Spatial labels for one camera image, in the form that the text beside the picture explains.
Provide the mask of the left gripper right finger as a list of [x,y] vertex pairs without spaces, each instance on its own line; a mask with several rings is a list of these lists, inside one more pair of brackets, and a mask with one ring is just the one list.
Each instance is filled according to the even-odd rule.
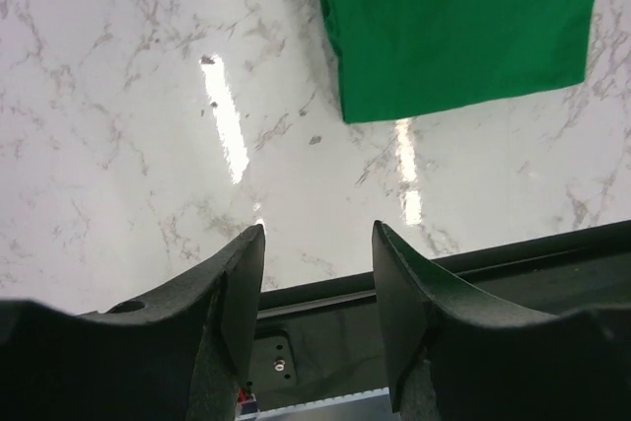
[[630,311],[560,316],[466,282],[383,222],[373,268],[390,405],[404,420],[626,420]]

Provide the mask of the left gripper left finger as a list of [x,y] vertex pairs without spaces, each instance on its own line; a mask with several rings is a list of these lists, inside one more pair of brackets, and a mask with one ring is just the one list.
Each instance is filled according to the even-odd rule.
[[265,235],[104,313],[1,304],[5,420],[231,420],[245,385]]

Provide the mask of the green t shirt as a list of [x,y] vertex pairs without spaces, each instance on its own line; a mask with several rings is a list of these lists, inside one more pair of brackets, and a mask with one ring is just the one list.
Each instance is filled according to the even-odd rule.
[[347,123],[546,92],[586,76],[595,0],[320,0]]

